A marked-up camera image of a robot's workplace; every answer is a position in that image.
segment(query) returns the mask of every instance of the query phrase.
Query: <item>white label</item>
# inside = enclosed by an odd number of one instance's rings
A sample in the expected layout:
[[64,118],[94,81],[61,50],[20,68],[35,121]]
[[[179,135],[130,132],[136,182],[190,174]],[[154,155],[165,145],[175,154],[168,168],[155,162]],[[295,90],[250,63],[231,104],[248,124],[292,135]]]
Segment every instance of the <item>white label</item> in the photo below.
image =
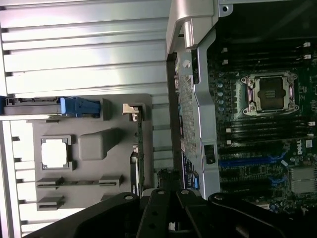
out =
[[313,141],[312,140],[307,140],[306,141],[306,148],[312,148],[313,147]]
[[183,152],[185,152],[185,143],[183,140],[180,140],[180,148]]
[[288,166],[288,163],[287,163],[285,160],[282,160],[282,161],[281,161],[281,164],[284,165],[285,167]]
[[297,141],[297,154],[302,155],[302,140]]

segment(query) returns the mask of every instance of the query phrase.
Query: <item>blue latch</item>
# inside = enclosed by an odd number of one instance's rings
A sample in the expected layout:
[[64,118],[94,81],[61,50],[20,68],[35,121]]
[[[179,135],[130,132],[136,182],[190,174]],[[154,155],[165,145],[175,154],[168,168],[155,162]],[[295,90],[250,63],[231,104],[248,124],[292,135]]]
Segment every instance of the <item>blue latch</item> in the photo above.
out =
[[194,189],[199,189],[199,180],[197,177],[194,178],[195,184],[194,184]]
[[90,114],[100,117],[100,102],[90,101],[80,97],[62,97],[60,98],[60,109],[63,115],[75,114],[77,118],[83,114]]

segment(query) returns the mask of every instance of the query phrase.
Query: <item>dell logo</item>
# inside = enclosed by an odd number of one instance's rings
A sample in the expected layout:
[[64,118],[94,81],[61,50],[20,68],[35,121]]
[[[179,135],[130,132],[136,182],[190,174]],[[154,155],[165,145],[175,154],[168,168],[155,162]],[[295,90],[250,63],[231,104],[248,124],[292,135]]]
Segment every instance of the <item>dell logo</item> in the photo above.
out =
[[302,140],[298,140],[297,141],[297,154],[298,155],[301,155],[303,152],[302,152]]

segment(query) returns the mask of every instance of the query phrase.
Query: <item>blue pcie slot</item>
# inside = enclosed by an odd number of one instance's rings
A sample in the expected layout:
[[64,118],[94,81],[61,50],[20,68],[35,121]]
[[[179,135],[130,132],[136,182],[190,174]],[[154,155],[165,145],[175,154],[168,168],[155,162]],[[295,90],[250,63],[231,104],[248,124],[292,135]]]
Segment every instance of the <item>blue pcie slot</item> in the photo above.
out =
[[246,165],[260,165],[260,164],[273,164],[278,160],[283,159],[285,156],[285,152],[282,153],[281,156],[277,157],[255,157],[255,158],[243,158],[239,160],[220,160],[219,166],[221,167],[236,167],[236,166],[246,166]]
[[271,161],[270,158],[249,158],[245,160],[230,160],[230,161],[219,161],[219,166],[221,167],[235,167],[235,166],[245,166],[245,165],[259,165],[259,164],[270,164],[275,163]]

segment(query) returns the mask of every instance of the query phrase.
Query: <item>mesh vent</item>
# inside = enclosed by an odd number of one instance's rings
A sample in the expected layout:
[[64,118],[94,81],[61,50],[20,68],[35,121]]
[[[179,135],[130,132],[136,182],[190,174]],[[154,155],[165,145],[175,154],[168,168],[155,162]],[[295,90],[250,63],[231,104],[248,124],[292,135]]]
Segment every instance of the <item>mesh vent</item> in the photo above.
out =
[[180,77],[180,104],[183,114],[184,142],[186,152],[196,157],[196,141],[192,100],[193,85],[188,75]]

